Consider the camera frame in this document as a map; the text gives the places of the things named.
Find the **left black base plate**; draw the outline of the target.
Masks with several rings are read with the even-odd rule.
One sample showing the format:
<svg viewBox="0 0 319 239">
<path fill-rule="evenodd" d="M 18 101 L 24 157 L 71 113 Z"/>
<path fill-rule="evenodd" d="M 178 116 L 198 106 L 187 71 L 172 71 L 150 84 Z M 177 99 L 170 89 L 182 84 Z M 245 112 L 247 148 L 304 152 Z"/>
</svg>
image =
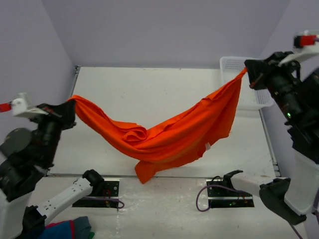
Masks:
<svg viewBox="0 0 319 239">
<path fill-rule="evenodd" d="M 103 186 L 93 189 L 90 195 L 73 203 L 72 207 L 119 209 L 123 207 L 119 202 L 119 187 L 119 178 L 105 178 Z"/>
</svg>

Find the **green folded t shirt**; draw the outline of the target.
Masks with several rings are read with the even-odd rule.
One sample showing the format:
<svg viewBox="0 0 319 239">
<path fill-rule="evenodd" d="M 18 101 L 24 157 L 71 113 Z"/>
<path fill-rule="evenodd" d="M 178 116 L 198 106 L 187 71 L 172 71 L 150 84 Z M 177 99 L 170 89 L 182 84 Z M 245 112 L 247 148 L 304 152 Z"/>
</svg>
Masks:
<svg viewBox="0 0 319 239">
<path fill-rule="evenodd" d="M 93 239 L 95 236 L 95 233 L 94 232 L 90 232 L 89 233 L 89 236 L 88 236 L 88 239 Z"/>
</svg>

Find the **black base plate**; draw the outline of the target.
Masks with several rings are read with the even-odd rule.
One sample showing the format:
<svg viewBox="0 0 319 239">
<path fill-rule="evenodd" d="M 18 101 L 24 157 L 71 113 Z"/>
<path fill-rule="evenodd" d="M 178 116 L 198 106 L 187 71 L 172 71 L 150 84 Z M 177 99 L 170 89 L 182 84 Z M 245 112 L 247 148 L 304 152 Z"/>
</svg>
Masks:
<svg viewBox="0 0 319 239">
<path fill-rule="evenodd" d="M 249 193 L 229 191 L 219 186 L 229 187 L 221 177 L 206 181 L 209 206 L 215 208 L 253 208 L 253 196 Z"/>
<path fill-rule="evenodd" d="M 90 195 L 73 203 L 72 207 L 119 209 L 123 207 L 119 202 L 119 187 L 119 178 L 105 178 L 103 186 L 93 189 Z"/>
</svg>

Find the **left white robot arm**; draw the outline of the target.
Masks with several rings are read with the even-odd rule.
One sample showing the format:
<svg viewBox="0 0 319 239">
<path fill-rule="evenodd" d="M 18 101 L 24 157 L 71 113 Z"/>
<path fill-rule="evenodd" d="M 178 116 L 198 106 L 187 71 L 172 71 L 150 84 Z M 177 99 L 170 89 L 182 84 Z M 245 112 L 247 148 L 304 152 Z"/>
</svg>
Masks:
<svg viewBox="0 0 319 239">
<path fill-rule="evenodd" d="M 0 146 L 0 152 L 5 157 L 0 165 L 2 239 L 38 237 L 58 214 L 102 188 L 103 177 L 91 169 L 57 196 L 38 206 L 28 204 L 36 184 L 53 166 L 62 131 L 76 125 L 75 105 L 74 100 L 68 100 L 57 106 L 30 106 L 22 98 L 1 105 L 1 109 L 11 110 L 14 116 L 37 124 L 37 129 L 33 131 L 14 129 Z"/>
</svg>

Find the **grey folded t shirt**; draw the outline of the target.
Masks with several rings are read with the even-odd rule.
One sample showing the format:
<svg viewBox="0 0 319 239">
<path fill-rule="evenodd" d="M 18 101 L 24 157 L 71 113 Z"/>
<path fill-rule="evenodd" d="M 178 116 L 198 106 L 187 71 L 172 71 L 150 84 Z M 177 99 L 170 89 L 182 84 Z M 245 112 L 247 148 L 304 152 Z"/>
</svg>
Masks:
<svg viewBox="0 0 319 239">
<path fill-rule="evenodd" d="M 74 238 L 75 239 L 88 239 L 91 232 L 91 225 L 87 216 L 78 217 L 73 220 L 74 224 Z"/>
</svg>

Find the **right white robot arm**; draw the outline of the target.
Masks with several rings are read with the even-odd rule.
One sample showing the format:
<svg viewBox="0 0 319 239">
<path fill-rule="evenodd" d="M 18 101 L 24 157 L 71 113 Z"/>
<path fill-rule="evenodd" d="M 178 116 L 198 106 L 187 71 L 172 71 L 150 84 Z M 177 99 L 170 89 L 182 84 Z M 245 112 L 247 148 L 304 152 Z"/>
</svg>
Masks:
<svg viewBox="0 0 319 239">
<path fill-rule="evenodd" d="M 268 90 L 286 118 L 293 142 L 296 172 L 292 178 L 272 180 L 241 170 L 224 175 L 231 191 L 260 197 L 273 213 L 295 226 L 319 205 L 319 72 L 300 79 L 303 53 L 275 52 L 264 60 L 244 62 L 250 88 Z"/>
</svg>

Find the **orange t shirt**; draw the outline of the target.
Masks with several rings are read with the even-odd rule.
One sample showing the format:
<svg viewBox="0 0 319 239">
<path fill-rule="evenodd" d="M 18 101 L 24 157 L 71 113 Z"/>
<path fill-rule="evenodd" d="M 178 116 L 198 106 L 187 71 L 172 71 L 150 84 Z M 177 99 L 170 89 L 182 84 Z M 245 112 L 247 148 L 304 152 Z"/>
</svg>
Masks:
<svg viewBox="0 0 319 239">
<path fill-rule="evenodd" d="M 149 129 L 116 121 L 88 99 L 73 95 L 75 113 L 119 152 L 138 160 L 135 172 L 147 183 L 157 172 L 201 158 L 209 146 L 227 138 L 235 119 L 244 68 L 234 79 L 202 98 L 193 107 Z"/>
</svg>

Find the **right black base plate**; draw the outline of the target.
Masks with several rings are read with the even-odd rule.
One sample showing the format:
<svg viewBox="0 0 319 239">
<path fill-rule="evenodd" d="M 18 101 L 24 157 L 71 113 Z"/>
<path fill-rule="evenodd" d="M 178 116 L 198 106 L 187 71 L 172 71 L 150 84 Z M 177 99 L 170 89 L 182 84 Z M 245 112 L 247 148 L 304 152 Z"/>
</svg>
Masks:
<svg viewBox="0 0 319 239">
<path fill-rule="evenodd" d="M 229 187 L 221 177 L 206 181 L 209 206 L 215 208 L 253 208 L 253 196 L 249 193 L 229 191 L 219 186 Z"/>
</svg>

